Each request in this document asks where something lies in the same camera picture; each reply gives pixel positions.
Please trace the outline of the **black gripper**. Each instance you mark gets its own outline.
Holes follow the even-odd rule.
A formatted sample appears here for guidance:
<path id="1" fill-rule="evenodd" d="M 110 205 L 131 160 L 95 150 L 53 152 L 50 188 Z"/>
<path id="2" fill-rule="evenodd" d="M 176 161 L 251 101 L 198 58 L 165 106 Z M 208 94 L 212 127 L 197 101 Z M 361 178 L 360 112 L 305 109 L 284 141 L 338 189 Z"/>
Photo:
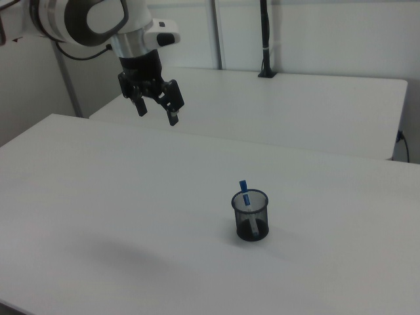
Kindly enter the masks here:
<path id="1" fill-rule="evenodd" d="M 178 113 L 184 100 L 176 80 L 164 81 L 162 65 L 157 49 L 133 58 L 119 58 L 123 71 L 118 75 L 121 92 L 134 104 L 138 115 L 143 117 L 147 108 L 142 93 L 147 97 L 159 97 L 157 103 L 167 112 L 170 126 L 179 122 Z"/>

